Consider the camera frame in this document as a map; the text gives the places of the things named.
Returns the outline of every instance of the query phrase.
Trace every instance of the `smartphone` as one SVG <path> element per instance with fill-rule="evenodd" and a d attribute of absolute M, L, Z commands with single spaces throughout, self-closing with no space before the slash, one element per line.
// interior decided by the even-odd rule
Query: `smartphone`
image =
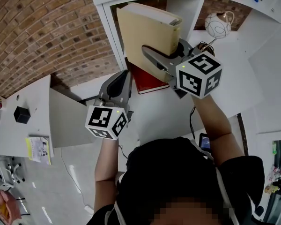
<path fill-rule="evenodd" d="M 199 147 L 206 152 L 210 152 L 210 142 L 207 134 L 201 133 L 200 134 L 200 141 L 199 141 Z"/>

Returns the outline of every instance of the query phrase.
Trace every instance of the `strap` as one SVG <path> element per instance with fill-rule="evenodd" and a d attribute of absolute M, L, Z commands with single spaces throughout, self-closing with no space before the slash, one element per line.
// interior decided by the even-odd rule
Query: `strap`
<path fill-rule="evenodd" d="M 195 142 L 195 140 L 191 140 L 191 144 L 201 153 L 205 154 L 211 161 L 214 160 L 214 158 L 211 156 L 209 152 L 203 151 Z"/>
<path fill-rule="evenodd" d="M 227 194 L 227 191 L 226 191 L 223 179 L 222 179 L 222 175 L 217 167 L 215 168 L 215 170 L 216 170 L 217 182 L 219 184 L 219 188 L 220 188 L 224 203 L 226 204 L 226 206 L 229 209 L 229 217 L 231 218 L 234 225 L 239 225 L 238 219 L 234 212 L 234 208 L 232 207 L 230 199 L 228 197 L 228 194 Z"/>
<path fill-rule="evenodd" d="M 116 213 L 117 213 L 117 216 L 118 216 L 118 222 L 120 223 L 120 225 L 126 225 L 126 222 L 125 222 L 124 217 L 123 217 L 123 215 L 120 211 L 120 208 L 118 208 L 117 201 L 114 204 L 114 208 L 116 210 Z"/>
<path fill-rule="evenodd" d="M 105 214 L 105 218 L 104 218 L 104 225 L 108 225 L 108 219 L 109 219 L 109 216 L 111 215 L 111 212 L 113 211 L 107 211 L 107 213 Z"/>

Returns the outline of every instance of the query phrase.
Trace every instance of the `pink object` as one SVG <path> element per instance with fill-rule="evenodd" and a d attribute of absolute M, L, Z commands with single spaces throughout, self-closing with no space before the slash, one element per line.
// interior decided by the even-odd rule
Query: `pink object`
<path fill-rule="evenodd" d="M 0 212 L 0 219 L 4 222 L 4 224 L 11 225 L 13 221 L 22 218 L 16 199 L 9 192 L 0 190 L 0 205 L 3 203 L 6 204 L 9 212 L 9 219 Z"/>

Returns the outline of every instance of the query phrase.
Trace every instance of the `black box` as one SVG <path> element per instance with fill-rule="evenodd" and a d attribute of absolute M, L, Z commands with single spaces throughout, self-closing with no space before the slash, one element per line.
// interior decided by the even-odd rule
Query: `black box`
<path fill-rule="evenodd" d="M 26 124 L 30 118 L 29 110 L 23 107 L 17 107 L 14 112 L 16 122 Z"/>

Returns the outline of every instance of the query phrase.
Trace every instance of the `white desk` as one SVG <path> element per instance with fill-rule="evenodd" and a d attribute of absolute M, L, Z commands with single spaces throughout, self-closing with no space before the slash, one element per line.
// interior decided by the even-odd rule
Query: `white desk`
<path fill-rule="evenodd" d="M 0 111 L 0 155 L 28 157 L 25 138 L 49 137 L 50 153 L 53 148 L 87 144 L 94 141 L 84 127 L 87 107 L 50 88 L 50 75 L 7 98 Z M 27 124 L 17 123 L 17 106 L 27 108 Z"/>

